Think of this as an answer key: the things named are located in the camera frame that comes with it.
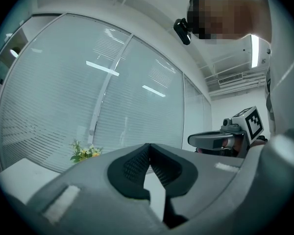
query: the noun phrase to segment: neck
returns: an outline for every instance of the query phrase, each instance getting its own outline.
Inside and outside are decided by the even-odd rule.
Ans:
[[[248,0],[252,34],[271,44],[271,16],[268,0]]]

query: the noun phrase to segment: white shirt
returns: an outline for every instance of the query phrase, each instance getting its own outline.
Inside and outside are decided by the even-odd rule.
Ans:
[[[268,1],[272,25],[269,63],[272,136],[294,129],[294,20],[278,0]]]

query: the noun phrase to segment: dark hair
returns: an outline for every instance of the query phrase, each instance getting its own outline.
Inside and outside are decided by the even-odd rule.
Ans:
[[[199,0],[190,0],[190,7],[187,11],[187,24],[191,32],[199,39],[211,39],[211,35],[205,32],[205,28],[199,26]]]

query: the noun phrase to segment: green leaf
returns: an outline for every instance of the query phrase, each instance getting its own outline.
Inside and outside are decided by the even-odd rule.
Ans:
[[[79,156],[72,156],[70,160],[79,159]]]

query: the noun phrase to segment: ceiling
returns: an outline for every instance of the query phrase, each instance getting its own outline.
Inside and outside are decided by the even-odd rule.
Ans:
[[[259,41],[259,61],[258,66],[251,68],[251,37],[247,36],[236,41],[218,42],[218,44],[208,44],[203,40],[192,38],[190,45],[183,45],[172,26],[176,19],[186,17],[186,10],[189,0],[118,0],[127,6],[147,15],[173,37],[188,51],[201,69],[206,78],[209,92],[220,90],[218,79],[239,72],[266,74],[269,55],[267,48],[269,45]]]

